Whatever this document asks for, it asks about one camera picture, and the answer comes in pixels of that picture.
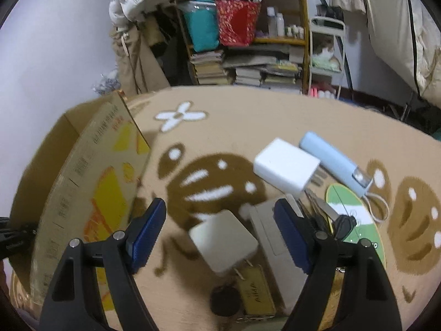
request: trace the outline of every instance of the open cardboard box flap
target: open cardboard box flap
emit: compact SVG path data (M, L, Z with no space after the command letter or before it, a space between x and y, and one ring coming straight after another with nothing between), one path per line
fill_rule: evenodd
M110 111L111 109L116 110L117 112L115 116L111 115L112 118L109 119L109 113L107 110ZM102 137L103 142L96 144L91 143L91 135L95 133L94 129L96 130L102 121L104 121L103 118L106 118L107 121L111 122L109 126L112 126L113 124L113 127L108 128L107 131L104 132L104 137ZM136 132L130 132L133 135L131 138L135 139L135 143L133 145L130 144L130 155L127 154L129 152L128 148L127 150L119 149L118 151L115 151L115 148L112 149L112 146L109 144L114 144L115 140L118 140L118 138L121 137L118 136L118 133L121 134L124 132L124 129L126 132L127 130L134 130ZM80 205L82 206L81 209L84 209L84 202L91 202L92 198L90 195L86 195L87 193L82 191L81 187L86 187L84 184L87 184L89 186L88 190L90 190L91 182L99 182L97 182L97 175L100 174L100 171L95 171L93 169L102 168L102 159L106 159L103 157L108 157L111 153L112 155L117 156L117 159L110 158L110 160L112 160L112 166L117 164L116 161L119 162L118 158L121 158L121 163L130 161L130 167L134 167L132 180L130 180L130 182L126 181L128 186L123 186L123 194L126 200L125 205L127 205L124 213L128 214L136 195L136 181L133 176L136 178L141 174L149 154L148 146L142 149L142 153L134 152L135 145L136 148L139 148L140 142L145 143L140 135L141 134L137 129L136 124L133 122L127 107L117 93L78 105L66 111L57 120L23 173L10 214L11 228L19 228L21 225L29 222L40 223L36 245L33 248L34 250L30 248L26 253L14 255L9 258L14 271L27 292L31 292L30 273L32 255L35 254L37 249L44 249L45 245L43 244L47 241L47 238L52 238L54 240L57 239L54 230L49 226L49 224L52 223L48 223L48 221L53 220L54 218L54 211L48 210L53 209L54 206L54 203L50 203L50 201L54 201L56 198L59 199L60 196L58 194L62 196L62 193L65 193L65 189L63 189L62 186L63 182L61 182L61 180L67 179L67 174L72 171L72 165L81 157L80 154L84 150L87 140L89 140L89 144L92 145L91 148L94 148L93 153L95 157L91 161L92 165L88 167L88 172L85 174L84 179L93 178L94 180L87 180L81 184L78 183L78 189L81 192L76 193L76 196L74 197L75 203L71 203L73 204L71 207L72 211L69 211L69 213L78 213ZM122 173L119 173L118 178L123 179L122 175ZM77 203L77 199L84 199L83 204ZM81 210L80 213L86 214L84 217L89 218L92 208L93 207L91 206L90 208L86 208L87 210ZM81 223L82 221L75 218L74 222ZM42 228L44 228L44 234L49 233L49 235L44 238L41 235L42 233L40 233ZM79 230L82 231L84 229L84 225L77 225L77 227L74 227L73 229L76 229L76 232L78 233ZM84 240L84 235L78 235L78 237ZM57 254L52 255L55 259L52 261L53 264L56 265L58 263L58 260L63 254L65 248L64 245L67 244L60 245ZM43 257L41 255L38 257L38 262L41 264L41 259Z

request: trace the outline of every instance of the blue gripper pad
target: blue gripper pad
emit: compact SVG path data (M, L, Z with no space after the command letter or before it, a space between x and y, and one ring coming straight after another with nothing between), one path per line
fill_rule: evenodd
M297 223L305 220L295 214L286 199L279 199L274 205L274 220L294 264L300 267L305 274L309 274L311 272L311 262L308 247L297 228Z
M131 261L129 263L131 274L137 273L147 264L166 214L164 200L156 197L146 212L141 217L133 219L127 228L126 252Z

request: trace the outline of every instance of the small bottle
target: small bottle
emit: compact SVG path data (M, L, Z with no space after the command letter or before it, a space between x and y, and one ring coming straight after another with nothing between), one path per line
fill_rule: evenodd
M283 14L277 14L277 35L279 37L285 36L285 21L283 19Z
M296 25L292 26L292 34L295 38L299 38L299 28Z
M277 21L274 7L267 7L266 14L268 16L268 34L271 38L277 37Z

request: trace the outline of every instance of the white rolling cart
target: white rolling cart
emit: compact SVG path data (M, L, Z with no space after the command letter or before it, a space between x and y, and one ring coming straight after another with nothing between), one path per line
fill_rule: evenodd
M339 28L324 26L324 22L333 22L333 23L339 25ZM313 64L312 64L312 54L313 54L312 41L314 38L314 36L313 36L314 33L322 33L325 35L333 36L334 37L334 46L335 46L336 38L337 37L341 38L341 41L343 43L342 57L340 59L340 57L338 55L334 55L340 62L340 71L327 70L324 68L313 66ZM308 87L308 91L311 89L311 81L312 81L313 74L319 74L322 76L330 76L330 77L338 76L338 77L340 77L340 82L338 85L338 91L337 91L336 97L337 97L337 99L339 99L340 98L340 90L341 90L341 82L343 80L343 76L345 75L345 71L343 69L343 64L345 62L345 56L346 56L346 53L345 53L346 25L343 21L336 20L334 18L315 16L310 20L310 23L309 23L309 35L310 35L310 39L309 39L309 41L310 41L309 42L310 56L309 56L309 87Z

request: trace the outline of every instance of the yellow packaging print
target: yellow packaging print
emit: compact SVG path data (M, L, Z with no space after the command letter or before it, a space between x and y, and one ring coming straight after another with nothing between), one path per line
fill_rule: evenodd
M81 133L52 186L41 216L30 274L42 305L52 275L73 238L105 240L125 229L150 148L122 99L105 102ZM104 269L97 268L105 310L113 308Z

